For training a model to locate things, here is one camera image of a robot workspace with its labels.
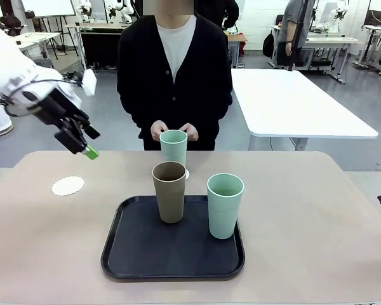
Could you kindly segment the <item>person's right hand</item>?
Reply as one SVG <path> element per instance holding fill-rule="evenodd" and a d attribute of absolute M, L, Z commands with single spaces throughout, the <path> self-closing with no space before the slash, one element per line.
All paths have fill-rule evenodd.
<path fill-rule="evenodd" d="M 153 140 L 159 142 L 161 134 L 167 130 L 169 130 L 169 128 L 166 126 L 166 124 L 163 121 L 161 120 L 155 121 L 150 128 L 150 132 L 151 132 Z"/>

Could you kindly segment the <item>person's left hand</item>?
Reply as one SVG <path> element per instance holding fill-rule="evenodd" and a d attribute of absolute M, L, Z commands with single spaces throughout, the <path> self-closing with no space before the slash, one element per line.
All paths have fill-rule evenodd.
<path fill-rule="evenodd" d="M 186 123 L 180 128 L 180 130 L 187 134 L 188 141 L 195 142 L 199 139 L 199 134 L 196 128 L 190 124 Z"/>

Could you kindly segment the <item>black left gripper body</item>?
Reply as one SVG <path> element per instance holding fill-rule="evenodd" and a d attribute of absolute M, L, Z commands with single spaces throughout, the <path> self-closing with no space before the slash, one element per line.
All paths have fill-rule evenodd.
<path fill-rule="evenodd" d="M 22 95 L 34 105 L 28 110 L 46 125 L 53 125 L 59 130 L 77 130 L 90 127 L 89 116 L 81 109 L 82 100 L 72 92 L 70 95 L 54 88 L 39 100 L 38 95 L 24 90 Z"/>

